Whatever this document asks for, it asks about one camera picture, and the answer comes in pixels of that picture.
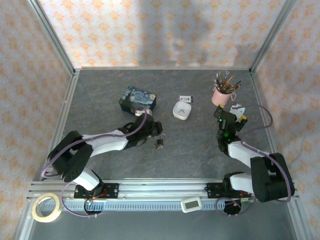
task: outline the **tape roll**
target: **tape roll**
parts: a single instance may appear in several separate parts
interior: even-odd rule
[[[52,213],[50,213],[48,216],[43,216],[41,214],[41,209],[39,207],[39,204],[41,204],[42,202],[49,200],[49,199],[54,200],[55,207],[54,207]],[[41,195],[40,197],[38,197],[35,200],[35,202],[32,206],[32,217],[34,218],[34,220],[36,220],[40,223],[50,223],[50,222],[56,220],[60,216],[60,214],[62,212],[62,208],[63,208],[63,205],[60,202],[60,198],[57,195],[55,195],[51,192],[48,192],[48,193]]]

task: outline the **white alarm clock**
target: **white alarm clock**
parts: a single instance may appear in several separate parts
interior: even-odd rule
[[[186,120],[191,112],[191,105],[184,102],[184,101],[178,101],[173,108],[173,116],[175,116],[178,119]]]

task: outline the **digital thermometer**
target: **digital thermometer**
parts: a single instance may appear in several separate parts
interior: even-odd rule
[[[201,198],[198,196],[191,197],[181,201],[182,212],[190,213],[202,209]]]

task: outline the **pink cup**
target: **pink cup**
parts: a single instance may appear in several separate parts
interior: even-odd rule
[[[237,95],[235,92],[223,94],[218,91],[217,87],[214,87],[211,101],[216,106],[219,106],[219,105],[225,106],[230,97],[231,97],[231,100],[234,101],[236,99]]]

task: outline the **patterned wall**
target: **patterned wall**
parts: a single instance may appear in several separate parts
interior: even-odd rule
[[[257,71],[277,149],[320,239],[320,2],[298,0]]]
[[[40,0],[75,68],[249,68],[285,0]]]
[[[13,237],[69,78],[27,1],[0,1],[0,239]]]

